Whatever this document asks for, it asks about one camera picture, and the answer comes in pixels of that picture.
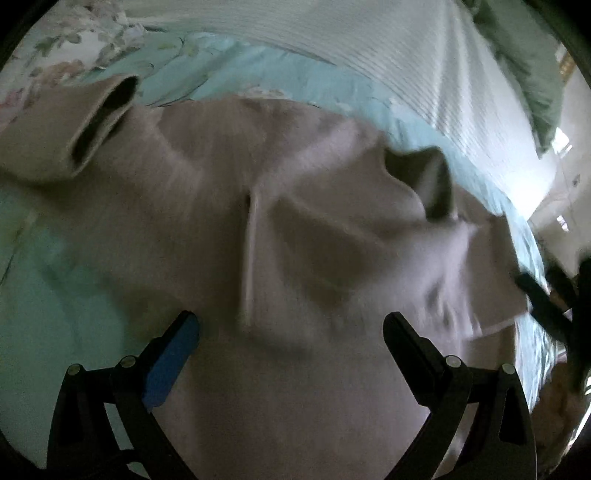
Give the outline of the light blue floral bedsheet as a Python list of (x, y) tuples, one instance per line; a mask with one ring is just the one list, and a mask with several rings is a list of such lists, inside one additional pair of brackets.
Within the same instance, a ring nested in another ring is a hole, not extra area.
[[(534, 235), (507, 196), (448, 138), (383, 86), (349, 69), (224, 36), (155, 33), (142, 50), (61, 87), (115, 76), (136, 78), (133, 101), (146, 108), (226, 97), (283, 100), (366, 122), (402, 154), (436, 147), (454, 183), (507, 219), (516, 269), (534, 275), (542, 270)], [(116, 279), (83, 260), (24, 194), (2, 181), (1, 268), (1, 425), (16, 447), (41, 464), (66, 367), (78, 361), (102, 367), (136, 353), (176, 314), (153, 335), (136, 335), (131, 318), (139, 306), (126, 302)], [(526, 309), (514, 327), (511, 362), (534, 402), (551, 358)]]

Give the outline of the white floral pillow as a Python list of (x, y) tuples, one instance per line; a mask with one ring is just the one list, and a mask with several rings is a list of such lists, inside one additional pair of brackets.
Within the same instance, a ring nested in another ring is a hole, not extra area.
[(144, 44), (145, 28), (120, 1), (59, 1), (19, 41), (1, 67), (1, 126), (39, 94), (103, 70)]

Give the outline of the white striped blanket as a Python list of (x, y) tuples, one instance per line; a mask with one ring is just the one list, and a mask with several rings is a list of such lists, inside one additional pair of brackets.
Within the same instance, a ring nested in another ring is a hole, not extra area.
[(453, 141), (530, 217), (555, 171), (466, 1), (127, 1), (149, 29), (228, 34), (347, 67)]

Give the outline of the green pillow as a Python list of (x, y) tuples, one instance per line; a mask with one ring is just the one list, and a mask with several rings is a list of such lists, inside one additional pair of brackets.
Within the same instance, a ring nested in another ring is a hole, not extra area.
[(466, 1), (479, 33), (517, 85), (537, 153), (552, 148), (561, 121), (564, 83), (549, 26), (525, 1)]

